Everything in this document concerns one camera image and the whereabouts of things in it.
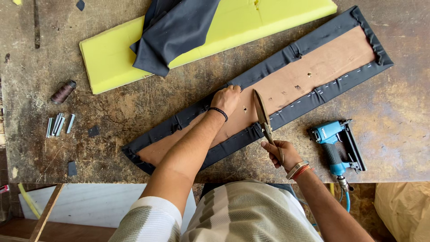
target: black upholstery fabric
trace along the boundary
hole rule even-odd
[[[205,43],[219,1],[154,0],[141,39],[130,46],[133,67],[165,77],[172,60]]]
[[[296,42],[288,45],[243,74],[227,82],[218,90],[228,85],[240,85],[242,89],[245,89],[268,76],[270,73],[300,59],[302,55],[332,41],[356,26],[361,26],[364,30],[377,56],[376,60],[356,70],[352,70],[327,84],[315,88],[312,92],[272,114],[270,116],[270,123],[273,130],[276,130],[393,65],[393,62],[383,49],[381,43],[376,38],[357,6],[350,8]],[[188,126],[194,117],[205,112],[209,108],[215,93],[216,91],[123,146],[123,153],[143,171],[152,174],[155,167],[141,161],[140,157],[136,155],[136,152],[156,142],[157,139],[171,135],[175,131]],[[264,134],[261,132],[260,124],[254,123],[223,143],[210,149],[200,170],[205,169],[262,137],[264,137]]]

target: blue air hose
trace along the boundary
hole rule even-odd
[[[350,201],[350,199],[349,199],[349,192],[346,192],[346,193],[345,193],[345,197],[346,197],[346,199],[347,199],[347,212],[349,212],[350,207],[351,207],[351,201]]]

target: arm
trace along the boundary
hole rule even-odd
[[[239,98],[240,87],[230,85],[215,94],[211,107],[219,108],[230,116],[236,109]],[[141,197],[164,198],[184,215],[194,178],[224,122],[225,117],[220,112],[209,110],[205,117],[167,152]]]
[[[284,154],[284,168],[289,172],[302,159],[294,146],[287,141],[274,141],[282,148]],[[261,146],[269,152],[269,158],[276,168],[280,165],[275,155],[278,149],[262,142]],[[306,199],[313,217],[321,230],[324,241],[374,241],[357,221],[336,201],[324,184],[313,171],[305,170],[296,179],[300,190]]]

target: wristband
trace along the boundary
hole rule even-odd
[[[221,109],[219,109],[219,108],[215,108],[215,107],[211,107],[211,108],[209,108],[208,109],[208,111],[209,110],[215,110],[215,111],[218,111],[218,112],[220,112],[222,115],[224,115],[224,117],[225,117],[225,121],[227,122],[227,120],[228,120],[228,116],[227,116],[227,114],[225,114],[225,112],[224,111],[222,111]]]
[[[288,180],[291,180],[291,177],[294,176],[294,174],[296,174],[303,166],[309,166],[309,162],[308,161],[302,161],[297,163],[297,165],[295,165],[291,171],[287,174],[286,178]]]
[[[296,181],[297,177],[300,176],[300,174],[302,174],[308,168],[309,168],[308,165],[307,166],[302,166],[301,169],[298,172],[296,172],[291,179],[293,179],[294,181]]]

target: person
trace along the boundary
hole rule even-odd
[[[240,87],[218,91],[211,107],[227,116],[236,109]],[[158,164],[141,198],[130,208],[111,242],[132,241],[322,241],[309,223],[293,192],[256,180],[227,183],[201,197],[187,231],[180,228],[185,204],[225,116],[210,109]],[[287,141],[282,148],[283,168],[289,172],[302,158]],[[278,148],[261,142],[276,168]],[[318,224],[324,241],[373,241],[371,236],[335,200],[311,169],[294,177]]]

